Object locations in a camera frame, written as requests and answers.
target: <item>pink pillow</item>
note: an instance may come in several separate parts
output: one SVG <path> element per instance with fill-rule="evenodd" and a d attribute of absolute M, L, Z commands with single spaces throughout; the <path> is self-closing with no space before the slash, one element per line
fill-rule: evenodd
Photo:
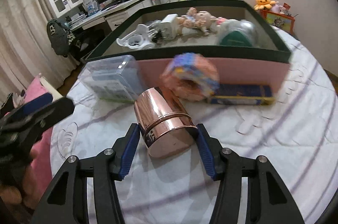
<path fill-rule="evenodd" d="M 41 85 L 40 78 L 37 76 L 27 88 L 25 103 L 28 103 L 47 92 L 45 87 Z M 46 130 L 42 135 L 42 139 L 35 143 L 32 148 L 32 150 L 38 154 L 32 161 L 31 166 L 37 181 L 37 190 L 40 198 L 52 181 L 52 170 L 50 167 L 50 138 L 52 136 L 52 130 L 53 128 Z"/>
<path fill-rule="evenodd" d="M 48 91 L 45 89 L 45 87 L 40 83 L 40 77 L 37 76 L 27 88 L 25 103 L 28 103 L 31 100 L 34 100 L 35 98 L 38 98 L 47 92 Z"/>

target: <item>display tray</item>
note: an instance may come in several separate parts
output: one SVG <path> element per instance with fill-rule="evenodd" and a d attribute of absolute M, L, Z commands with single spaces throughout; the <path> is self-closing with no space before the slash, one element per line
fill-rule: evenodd
<path fill-rule="evenodd" d="M 220 46 L 210 42 L 203 42 L 204 36 L 200 33 L 199 42 L 187 41 L 186 37 L 180 37 L 177 45 L 173 42 L 156 47 L 156 49 L 134 51 L 116 44 L 117 38 L 123 38 L 136 29 L 140 23 L 153 20 L 162 20 L 166 15 L 177 13 L 185 15 L 190 7 L 196 7 L 198 11 L 208 11 L 216 17 L 227 19 L 245 19 L 253 22 L 258 30 L 258 47 Z M 138 10 L 129 17 L 117 29 L 109 34 L 93 51 L 85 61 L 93 61 L 107 57 L 130 54 L 136 60 L 172 58 L 177 54 L 194 52 L 204 57 L 212 58 L 242 58 L 265 60 L 272 62 L 288 63 L 291 52 L 278 37 L 278 34 L 256 13 L 245 1 L 242 0 L 187 0 L 174 3 L 155 5 Z"/>
<path fill-rule="evenodd" d="M 217 45 L 216 34 L 204 36 L 196 31 L 174 40 L 160 39 L 154 49 L 138 50 L 119 46 L 117 38 L 134 31 L 138 24 L 163 20 L 169 14 L 185 15 L 190 7 L 208 11 L 215 17 L 248 20 L 257 29 L 257 46 Z M 291 52 L 274 29 L 242 0 L 188 0 L 143 8 L 129 17 L 107 36 L 85 62 L 121 55 L 132 55 L 137 61 L 148 87 L 158 86 L 158 78 L 171 58 L 186 52 L 207 57 L 218 69 L 223 84 L 269 85 L 274 94 L 280 89 L 289 70 Z"/>

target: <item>bed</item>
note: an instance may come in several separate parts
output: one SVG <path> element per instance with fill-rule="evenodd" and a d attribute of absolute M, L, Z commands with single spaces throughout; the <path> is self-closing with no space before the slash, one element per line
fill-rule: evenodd
<path fill-rule="evenodd" d="M 240 156 L 269 158 L 292 193 L 306 224 L 313 224 L 338 186 L 337 95 L 313 55 L 274 27 L 292 51 L 291 67 L 272 106 L 185 102 L 195 124 Z M 65 159 L 96 156 L 136 122 L 133 105 L 98 101 L 79 81 L 68 97 L 74 114 L 54 126 L 51 169 Z M 208 223 L 219 183 L 206 174 L 196 145 L 184 153 L 151 159 L 140 141 L 131 171 L 116 188 L 126 223 Z M 88 185 L 90 223 L 96 223 L 93 181 Z M 238 223 L 245 223 L 247 181 L 242 181 Z"/>

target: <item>rose gold mug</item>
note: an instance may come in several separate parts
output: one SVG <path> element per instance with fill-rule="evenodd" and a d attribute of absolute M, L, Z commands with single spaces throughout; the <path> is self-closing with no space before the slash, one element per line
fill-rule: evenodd
<path fill-rule="evenodd" d="M 194 143 L 191 135 L 197 128 L 170 89 L 146 90 L 135 101 L 134 110 L 150 156 L 168 157 Z"/>

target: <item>black backpack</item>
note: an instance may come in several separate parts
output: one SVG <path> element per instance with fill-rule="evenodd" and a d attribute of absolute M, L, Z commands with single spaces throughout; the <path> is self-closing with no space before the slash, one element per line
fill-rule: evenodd
<path fill-rule="evenodd" d="M 56 55 L 67 57 L 69 46 L 75 39 L 74 34 L 55 19 L 47 23 L 47 34 Z"/>

